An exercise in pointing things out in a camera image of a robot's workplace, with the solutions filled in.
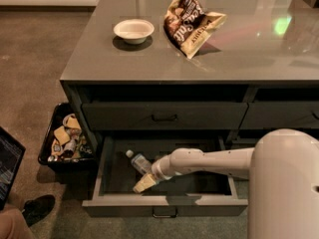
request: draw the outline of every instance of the white bowl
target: white bowl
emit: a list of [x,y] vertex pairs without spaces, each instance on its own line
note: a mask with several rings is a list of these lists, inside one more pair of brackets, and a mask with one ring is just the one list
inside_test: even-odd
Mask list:
[[125,20],[115,26],[114,32],[128,44],[141,44],[154,31],[152,23],[146,20]]

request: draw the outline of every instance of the chip bag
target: chip bag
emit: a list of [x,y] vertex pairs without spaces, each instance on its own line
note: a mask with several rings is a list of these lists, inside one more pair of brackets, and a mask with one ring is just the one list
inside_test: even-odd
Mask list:
[[205,13],[197,0],[172,0],[163,27],[169,39],[191,59],[225,20],[225,14]]

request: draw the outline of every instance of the drawer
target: drawer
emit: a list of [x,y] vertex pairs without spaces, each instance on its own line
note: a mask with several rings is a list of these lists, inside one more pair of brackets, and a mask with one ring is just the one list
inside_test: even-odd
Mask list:
[[91,130],[237,129],[247,104],[108,102],[82,105]]
[[249,104],[241,129],[319,128],[319,102]]
[[179,147],[220,150],[215,135],[207,132],[174,135],[171,131],[115,132],[106,136],[91,200],[83,202],[91,216],[219,216],[239,215],[247,199],[238,199],[231,177],[208,172],[176,176],[135,194],[141,175],[125,153],[141,152],[150,162]]

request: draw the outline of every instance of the plastic bottle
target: plastic bottle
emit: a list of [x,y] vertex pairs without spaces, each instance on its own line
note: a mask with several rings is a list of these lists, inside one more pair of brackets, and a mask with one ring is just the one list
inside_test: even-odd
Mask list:
[[140,153],[133,153],[130,149],[126,153],[131,159],[132,166],[142,175],[152,173],[152,164]]

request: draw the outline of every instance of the gray countertop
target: gray countertop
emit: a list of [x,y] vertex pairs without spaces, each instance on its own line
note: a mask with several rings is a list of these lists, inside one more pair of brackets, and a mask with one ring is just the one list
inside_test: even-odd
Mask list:
[[[319,9],[302,0],[198,1],[228,18],[189,60],[162,28],[171,0],[100,0],[61,81],[319,83]],[[117,23],[132,18],[147,19],[156,28],[139,46],[125,44],[113,32]]]

